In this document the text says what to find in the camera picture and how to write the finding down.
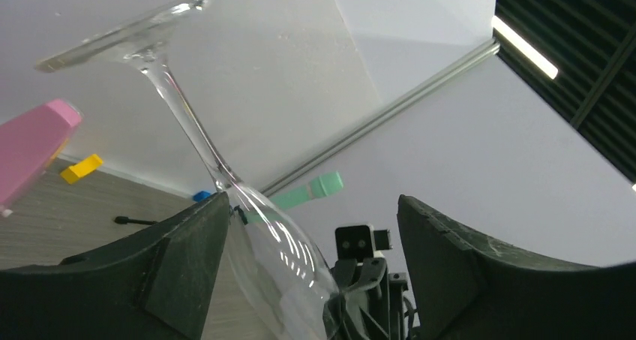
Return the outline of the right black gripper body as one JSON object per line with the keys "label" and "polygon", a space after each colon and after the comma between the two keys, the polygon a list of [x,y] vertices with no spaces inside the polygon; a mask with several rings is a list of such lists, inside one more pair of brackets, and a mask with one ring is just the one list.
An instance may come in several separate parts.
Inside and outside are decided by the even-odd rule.
{"label": "right black gripper body", "polygon": [[408,277],[383,257],[338,260],[331,268],[341,293],[324,317],[329,339],[412,339],[416,308],[405,296]]}

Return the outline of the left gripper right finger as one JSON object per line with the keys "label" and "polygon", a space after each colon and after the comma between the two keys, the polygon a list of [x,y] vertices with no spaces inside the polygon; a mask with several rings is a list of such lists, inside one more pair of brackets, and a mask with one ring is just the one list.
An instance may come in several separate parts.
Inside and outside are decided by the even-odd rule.
{"label": "left gripper right finger", "polygon": [[397,222],[419,339],[633,339],[635,265],[518,248],[401,195]]}

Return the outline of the tall clear wine glass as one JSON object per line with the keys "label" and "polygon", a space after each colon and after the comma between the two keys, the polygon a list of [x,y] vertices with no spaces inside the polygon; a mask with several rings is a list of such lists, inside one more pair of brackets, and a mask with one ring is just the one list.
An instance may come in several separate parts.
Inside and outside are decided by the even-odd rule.
{"label": "tall clear wine glass", "polygon": [[341,290],[315,243],[284,211],[244,182],[222,157],[168,65],[176,27],[212,0],[175,0],[80,45],[40,60],[45,73],[97,58],[136,68],[155,87],[205,165],[229,196],[229,260],[259,317],[279,339],[334,339],[341,326]]}

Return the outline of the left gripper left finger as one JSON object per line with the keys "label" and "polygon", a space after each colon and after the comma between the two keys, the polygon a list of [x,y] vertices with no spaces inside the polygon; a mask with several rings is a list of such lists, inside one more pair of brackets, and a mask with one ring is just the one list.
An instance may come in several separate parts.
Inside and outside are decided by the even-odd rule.
{"label": "left gripper left finger", "polygon": [[3,339],[199,339],[230,222],[224,193],[55,266],[1,271]]}

